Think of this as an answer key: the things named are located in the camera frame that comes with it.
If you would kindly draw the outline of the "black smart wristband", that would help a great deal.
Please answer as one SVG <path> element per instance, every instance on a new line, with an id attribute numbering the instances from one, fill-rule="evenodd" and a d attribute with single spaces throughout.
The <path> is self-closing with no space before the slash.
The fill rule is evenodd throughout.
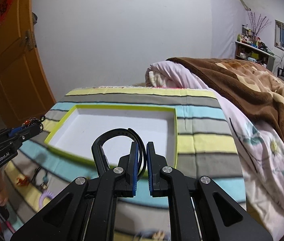
<path id="1" fill-rule="evenodd" d="M 143 177 L 146 170 L 146 150 L 141 137 L 131 128 L 117 128 L 103 133 L 93 143 L 91 152 L 99 176 L 110 166 L 115 166 L 120 157 L 129 153 L 131 143 L 135 141 L 139 147 L 138 176 Z"/>

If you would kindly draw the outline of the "black hair tie teal bead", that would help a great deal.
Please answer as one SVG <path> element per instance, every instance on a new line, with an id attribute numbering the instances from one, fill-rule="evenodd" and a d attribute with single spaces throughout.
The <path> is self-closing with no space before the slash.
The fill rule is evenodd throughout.
<path id="1" fill-rule="evenodd" d="M 31 184 L 39 191 L 47 190 L 49 184 L 48 171 L 39 166 L 34 170 L 33 176 L 30 180 Z"/>

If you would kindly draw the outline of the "lime green box tray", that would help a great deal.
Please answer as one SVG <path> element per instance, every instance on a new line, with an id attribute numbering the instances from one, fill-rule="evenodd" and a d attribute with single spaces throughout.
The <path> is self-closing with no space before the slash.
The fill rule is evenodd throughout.
<path id="1" fill-rule="evenodd" d="M 76 104 L 53 126 L 45 144 L 70 160 L 94 165 L 92 146 L 101 147 L 111 167 L 128 154 L 133 135 L 153 142 L 168 165 L 177 163 L 177 114 L 172 107 Z"/>

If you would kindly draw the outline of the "striped bed sheet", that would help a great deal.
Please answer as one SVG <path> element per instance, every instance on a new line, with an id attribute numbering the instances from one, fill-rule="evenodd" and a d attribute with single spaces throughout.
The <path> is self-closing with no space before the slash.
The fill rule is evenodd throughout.
<path id="1" fill-rule="evenodd" d="M 70 91 L 4 170 L 12 240 L 113 240 L 170 228 L 172 240 L 242 240 L 256 224 L 213 92 Z"/>

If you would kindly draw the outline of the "orange wooden door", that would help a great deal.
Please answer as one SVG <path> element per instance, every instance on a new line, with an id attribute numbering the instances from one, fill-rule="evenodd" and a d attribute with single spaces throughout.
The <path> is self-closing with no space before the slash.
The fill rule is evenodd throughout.
<path id="1" fill-rule="evenodd" d="M 0 117 L 8 127 L 41 117 L 56 102 L 37 45 L 26 47 L 28 29 L 34 33 L 31 0 L 0 0 Z"/>

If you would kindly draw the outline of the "brass door lock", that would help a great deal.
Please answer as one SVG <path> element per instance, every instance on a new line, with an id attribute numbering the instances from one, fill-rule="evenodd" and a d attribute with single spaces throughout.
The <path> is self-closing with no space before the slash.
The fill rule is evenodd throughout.
<path id="1" fill-rule="evenodd" d="M 29 51 L 36 48 L 35 36 L 30 29 L 26 31 L 25 42 L 26 42 L 26 47 Z"/>

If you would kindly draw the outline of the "pink floral quilt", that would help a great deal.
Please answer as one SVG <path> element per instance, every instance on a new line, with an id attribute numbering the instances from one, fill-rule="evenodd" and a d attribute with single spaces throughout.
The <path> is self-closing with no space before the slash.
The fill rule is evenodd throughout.
<path id="1" fill-rule="evenodd" d="M 146 84 L 158 88 L 208 89 L 231 129 L 245 177 L 246 194 L 255 215 L 274 240 L 284 240 L 284 142 L 265 121 L 251 121 L 238 107 L 181 64 L 153 63 Z"/>

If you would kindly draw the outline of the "brown paw print blanket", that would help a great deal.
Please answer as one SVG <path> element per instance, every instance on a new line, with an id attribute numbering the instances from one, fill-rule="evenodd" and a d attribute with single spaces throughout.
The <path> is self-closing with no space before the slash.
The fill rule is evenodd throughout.
<path id="1" fill-rule="evenodd" d="M 270 124 L 284 142 L 284 82 L 257 63 L 236 59 L 170 58 L 198 76 L 251 121 Z"/>

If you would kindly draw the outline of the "cluttered shelf unit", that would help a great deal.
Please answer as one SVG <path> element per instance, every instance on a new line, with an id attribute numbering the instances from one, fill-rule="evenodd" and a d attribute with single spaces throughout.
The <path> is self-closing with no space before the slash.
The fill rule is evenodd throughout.
<path id="1" fill-rule="evenodd" d="M 263 42 L 250 41 L 248 37 L 238 35 L 235 42 L 235 59 L 252 61 L 263 65 L 269 71 L 273 71 L 275 55 Z"/>

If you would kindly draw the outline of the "dried branch bouquet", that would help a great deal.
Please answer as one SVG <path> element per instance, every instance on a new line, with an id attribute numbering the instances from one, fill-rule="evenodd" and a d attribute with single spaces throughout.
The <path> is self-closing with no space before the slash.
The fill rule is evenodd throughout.
<path id="1" fill-rule="evenodd" d="M 261 31 L 265 29 L 267 26 L 269 26 L 272 22 L 270 21 L 267 16 L 262 16 L 262 14 L 257 15 L 253 11 L 248 11 L 247 12 L 251 29 L 254 33 L 254 37 L 257 38 Z"/>

